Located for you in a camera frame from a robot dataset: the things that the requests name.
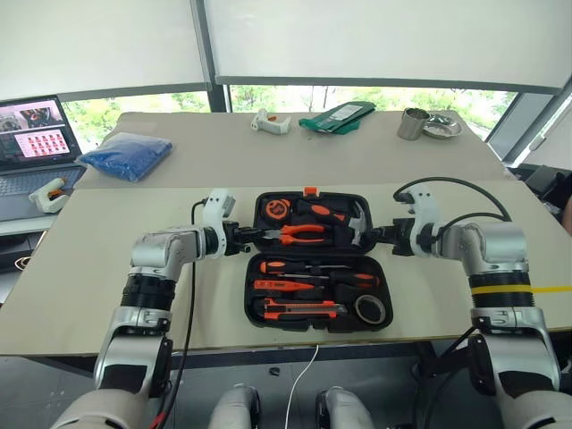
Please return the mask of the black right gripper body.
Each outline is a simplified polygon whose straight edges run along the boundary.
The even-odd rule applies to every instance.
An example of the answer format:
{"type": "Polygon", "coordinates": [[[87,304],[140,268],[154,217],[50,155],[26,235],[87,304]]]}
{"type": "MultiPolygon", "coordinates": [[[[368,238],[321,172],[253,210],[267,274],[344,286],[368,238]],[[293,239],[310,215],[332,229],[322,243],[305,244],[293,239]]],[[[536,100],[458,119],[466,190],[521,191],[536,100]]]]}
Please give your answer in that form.
{"type": "Polygon", "coordinates": [[[395,218],[393,220],[395,229],[393,255],[401,257],[412,257],[415,255],[411,247],[411,234],[414,224],[414,218],[395,218]]]}

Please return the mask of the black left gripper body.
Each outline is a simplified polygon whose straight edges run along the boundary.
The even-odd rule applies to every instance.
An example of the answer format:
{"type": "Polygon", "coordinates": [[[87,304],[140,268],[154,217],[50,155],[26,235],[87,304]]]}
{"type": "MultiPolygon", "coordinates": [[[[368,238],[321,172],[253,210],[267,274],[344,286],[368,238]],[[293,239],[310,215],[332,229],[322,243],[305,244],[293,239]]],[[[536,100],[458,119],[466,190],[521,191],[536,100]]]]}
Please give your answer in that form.
{"type": "Polygon", "coordinates": [[[232,221],[223,221],[223,231],[226,238],[226,249],[224,255],[226,257],[238,255],[239,253],[249,253],[241,252],[240,244],[249,243],[240,241],[240,224],[232,221]]]}

